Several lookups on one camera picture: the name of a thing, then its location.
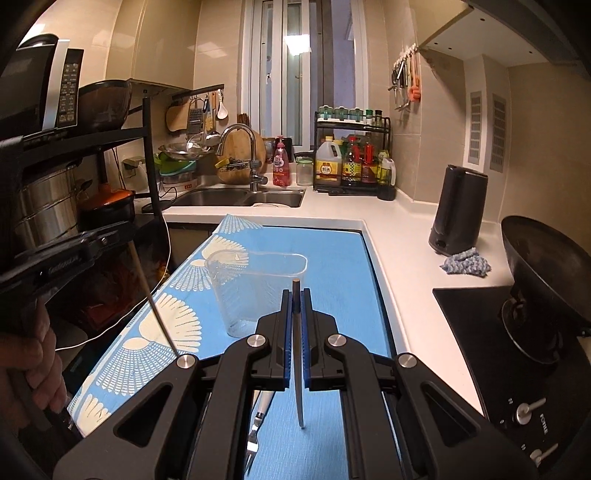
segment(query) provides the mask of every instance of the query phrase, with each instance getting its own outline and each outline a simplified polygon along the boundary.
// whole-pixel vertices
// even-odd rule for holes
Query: ventilation grille
[[[507,101],[493,95],[495,106],[494,124],[492,130],[491,170],[503,173],[505,164]]]
[[[470,150],[468,163],[478,165],[480,159],[480,137],[482,135],[482,92],[470,94]]]

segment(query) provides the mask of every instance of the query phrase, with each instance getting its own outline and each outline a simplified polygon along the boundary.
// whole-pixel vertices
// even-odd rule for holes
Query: person's hand
[[[56,355],[56,335],[40,301],[35,313],[35,338],[0,334],[0,415],[16,432],[29,424],[29,418],[12,390],[8,368],[25,371],[37,407],[42,410],[49,407],[56,413],[62,411],[67,392],[61,376],[61,358]]]

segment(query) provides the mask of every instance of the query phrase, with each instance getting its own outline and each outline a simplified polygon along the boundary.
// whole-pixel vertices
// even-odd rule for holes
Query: dishcloth
[[[448,275],[467,274],[481,278],[486,277],[486,274],[492,270],[486,258],[481,257],[476,247],[447,257],[441,268]]]

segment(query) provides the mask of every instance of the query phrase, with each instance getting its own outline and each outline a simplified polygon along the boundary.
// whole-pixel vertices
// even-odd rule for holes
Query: wok
[[[577,335],[591,335],[591,257],[558,230],[509,216],[501,222],[515,285],[538,311],[550,311]]]

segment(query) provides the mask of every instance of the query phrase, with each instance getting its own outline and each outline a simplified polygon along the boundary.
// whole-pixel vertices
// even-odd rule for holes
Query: microwave oven
[[[0,140],[77,123],[84,50],[69,40],[18,48],[0,76]]]

